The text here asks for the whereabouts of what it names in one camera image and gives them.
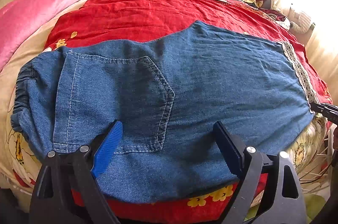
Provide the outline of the blue denim pants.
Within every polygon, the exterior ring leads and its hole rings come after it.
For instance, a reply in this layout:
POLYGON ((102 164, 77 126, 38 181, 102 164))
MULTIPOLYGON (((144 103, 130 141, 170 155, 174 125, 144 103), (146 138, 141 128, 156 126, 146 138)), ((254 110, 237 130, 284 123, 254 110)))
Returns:
POLYGON ((217 121, 261 152, 288 148, 313 120, 302 80, 288 42, 196 21, 149 42, 39 54, 19 72, 11 126, 44 158, 119 120, 102 192, 130 203, 181 199, 235 180, 212 134, 217 121))

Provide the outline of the floral laundry basket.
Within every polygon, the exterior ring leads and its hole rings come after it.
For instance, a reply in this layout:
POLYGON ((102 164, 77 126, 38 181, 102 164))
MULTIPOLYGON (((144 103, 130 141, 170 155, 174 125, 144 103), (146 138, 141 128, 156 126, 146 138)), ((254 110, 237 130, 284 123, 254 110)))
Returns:
POLYGON ((312 32, 316 26, 313 19, 306 12, 293 7, 289 9, 288 20, 290 22, 289 31, 299 35, 312 32))

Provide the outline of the red floral bedspread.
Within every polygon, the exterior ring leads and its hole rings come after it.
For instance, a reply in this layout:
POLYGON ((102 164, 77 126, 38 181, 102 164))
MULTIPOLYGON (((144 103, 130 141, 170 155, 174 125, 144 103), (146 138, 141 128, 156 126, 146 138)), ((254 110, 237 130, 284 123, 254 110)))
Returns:
MULTIPOLYGON (((276 24, 265 9, 254 9, 235 0, 88 0, 79 8, 59 18, 45 48, 75 48, 117 39, 146 42, 186 29, 199 20, 238 33, 290 42, 319 101, 332 104, 326 83, 308 62, 305 47, 276 24)), ((147 222, 204 222, 219 217, 228 205, 237 183, 230 185, 178 201, 136 205, 108 199, 108 204, 118 217, 126 217, 130 209, 136 213, 134 219, 147 222)))

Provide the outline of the pink quilt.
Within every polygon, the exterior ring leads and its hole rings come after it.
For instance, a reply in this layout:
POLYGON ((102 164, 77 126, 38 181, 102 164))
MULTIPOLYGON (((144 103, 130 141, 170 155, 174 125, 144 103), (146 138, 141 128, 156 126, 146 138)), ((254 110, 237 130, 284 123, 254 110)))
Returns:
POLYGON ((14 0, 1 8, 1 68, 42 25, 80 0, 14 0))

